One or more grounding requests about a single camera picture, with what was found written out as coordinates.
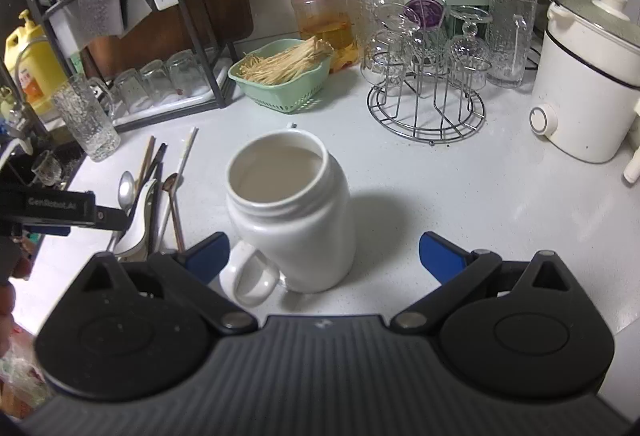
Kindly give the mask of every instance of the yellow bottle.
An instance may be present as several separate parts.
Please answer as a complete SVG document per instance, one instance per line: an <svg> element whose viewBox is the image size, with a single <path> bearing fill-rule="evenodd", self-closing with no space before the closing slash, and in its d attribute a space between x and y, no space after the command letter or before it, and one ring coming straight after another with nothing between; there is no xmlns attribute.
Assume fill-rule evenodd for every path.
<svg viewBox="0 0 640 436"><path fill-rule="evenodd" d="M23 10L19 17L24 26L18 26L6 38L4 44L4 65L14 76L15 61L32 39L44 35L42 26L29 18L29 10ZM48 42L36 42L29 46L20 59L20 81L15 81L27 96L27 101L37 114L43 116L53 109L49 96L56 91L66 76Z"/></svg>

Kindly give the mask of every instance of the black band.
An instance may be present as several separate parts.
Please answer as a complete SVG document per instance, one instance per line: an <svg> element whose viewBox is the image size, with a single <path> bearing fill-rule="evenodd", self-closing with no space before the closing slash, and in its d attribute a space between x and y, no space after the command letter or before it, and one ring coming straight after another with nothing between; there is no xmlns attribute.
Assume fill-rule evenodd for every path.
<svg viewBox="0 0 640 436"><path fill-rule="evenodd" d="M587 66L589 69L595 71L596 73L601 74L603 77L607 77L607 79L612 80L613 82L616 82L617 84L620 84L621 86L625 86L626 88L629 88L630 90L636 90L636 91L640 91L640 86L634 86L632 84L629 84L628 82L625 82L624 80L620 80L617 79L616 77L609 75L608 73L604 72L603 70L601 70L600 68L597 68L596 66L594 66L593 64L588 63L586 60L584 60L582 57L580 57L579 55L575 54L574 52L572 52L571 50L569 50L566 46L564 46L558 39L556 39L553 35L551 35L551 32L548 30L546 30L546 35L556 44L556 46L558 46L563 52L567 53L568 55L571 55L571 57L573 57L574 59L576 59L578 62L584 64L585 66Z"/></svg>

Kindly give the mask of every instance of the cutting board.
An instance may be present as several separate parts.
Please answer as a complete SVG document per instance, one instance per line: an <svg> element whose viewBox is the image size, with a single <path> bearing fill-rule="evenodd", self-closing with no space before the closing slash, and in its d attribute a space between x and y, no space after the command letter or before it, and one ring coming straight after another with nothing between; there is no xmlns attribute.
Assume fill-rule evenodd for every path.
<svg viewBox="0 0 640 436"><path fill-rule="evenodd" d="M205 0L214 33L219 43L236 41L251 35L254 22L249 0ZM209 43L206 12L199 0L187 0L200 39ZM179 7L153 12L122 39L98 37L89 50L105 77L114 77L128 68L140 68L154 59L166 60L173 53L192 47L183 25ZM91 66L84 62L88 73Z"/></svg>

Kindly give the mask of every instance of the glass mug handle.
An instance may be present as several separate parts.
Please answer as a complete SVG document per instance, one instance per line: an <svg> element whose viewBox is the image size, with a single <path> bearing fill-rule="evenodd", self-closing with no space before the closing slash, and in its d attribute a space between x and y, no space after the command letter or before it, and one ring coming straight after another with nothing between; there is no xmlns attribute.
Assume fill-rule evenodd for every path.
<svg viewBox="0 0 640 436"><path fill-rule="evenodd" d="M240 294L238 287L242 281L242 274L252 260L259 263L262 275L253 288ZM280 271L257 248L242 239L233 247L229 254L229 262L220 272L220 286L226 296L233 302L249 308L264 302L279 279Z"/></svg>
<svg viewBox="0 0 640 436"><path fill-rule="evenodd" d="M93 86L98 86L103 91L104 95L107 97L107 100L109 101L109 118L113 121L116 114L116 103L115 103L115 100L113 99L113 95L111 95L111 92L107 87L107 84L102 82L98 77L91 77L90 79L87 80L86 83L89 86L89 88L92 88Z"/></svg>
<svg viewBox="0 0 640 436"><path fill-rule="evenodd" d="M524 17L521 16L520 14L515 14L513 16L513 21L516 24L516 37L515 37L514 47L513 47L513 60L511 61L512 74L516 72L518 58L520 58L523 54L526 55L526 52L520 51L521 48L518 46L518 39L520 38L521 33L527 33L529 31L529 27L527 26L527 21L525 21Z"/></svg>

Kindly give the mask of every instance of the black robotic device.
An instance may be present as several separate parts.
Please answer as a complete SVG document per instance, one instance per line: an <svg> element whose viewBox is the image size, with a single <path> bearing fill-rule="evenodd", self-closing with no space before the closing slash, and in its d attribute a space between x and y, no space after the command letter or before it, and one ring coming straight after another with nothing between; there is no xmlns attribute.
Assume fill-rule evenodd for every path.
<svg viewBox="0 0 640 436"><path fill-rule="evenodd" d="M613 337L558 255L503 262L429 235L467 266L390 326L374 315L271 316L258 328L170 256L119 264L96 254L36 339L58 394L13 430L618 436L629 429L596 396Z"/></svg>

